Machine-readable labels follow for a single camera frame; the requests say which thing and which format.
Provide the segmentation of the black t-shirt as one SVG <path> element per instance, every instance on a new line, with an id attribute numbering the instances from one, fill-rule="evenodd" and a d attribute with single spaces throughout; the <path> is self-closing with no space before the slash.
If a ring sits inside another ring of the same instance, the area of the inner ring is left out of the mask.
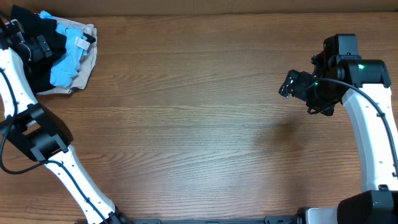
<path id="1" fill-rule="evenodd" d="M 30 70 L 26 79 L 33 91 L 39 93 L 55 88 L 50 83 L 52 65 L 66 52 L 66 36 L 56 31 L 55 19 L 42 19 L 39 15 L 14 5 L 11 18 L 18 20 L 24 30 L 25 45 L 30 50 L 27 62 Z"/>

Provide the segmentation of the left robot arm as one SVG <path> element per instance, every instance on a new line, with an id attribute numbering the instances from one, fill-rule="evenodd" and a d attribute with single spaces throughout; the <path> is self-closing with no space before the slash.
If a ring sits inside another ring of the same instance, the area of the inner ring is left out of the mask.
<path id="1" fill-rule="evenodd" d="M 51 170 L 81 208 L 87 223 L 129 223 L 105 196 L 80 162 L 66 124 L 33 94 L 25 77 L 28 47 L 22 46 L 24 30 L 18 20 L 1 23 L 1 98 L 4 121 L 1 145 L 10 142 L 34 165 Z"/>

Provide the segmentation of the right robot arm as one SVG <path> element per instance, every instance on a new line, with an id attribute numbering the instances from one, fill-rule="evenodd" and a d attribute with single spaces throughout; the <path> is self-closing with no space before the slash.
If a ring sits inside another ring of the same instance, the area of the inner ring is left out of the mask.
<path id="1" fill-rule="evenodd" d="M 363 59 L 354 34 L 335 34 L 312 56 L 312 73 L 290 70 L 279 89 L 305 102 L 308 114 L 345 108 L 361 165 L 362 192 L 331 208 L 300 208 L 288 223 L 397 223 L 397 126 L 391 79 L 382 60 Z"/>

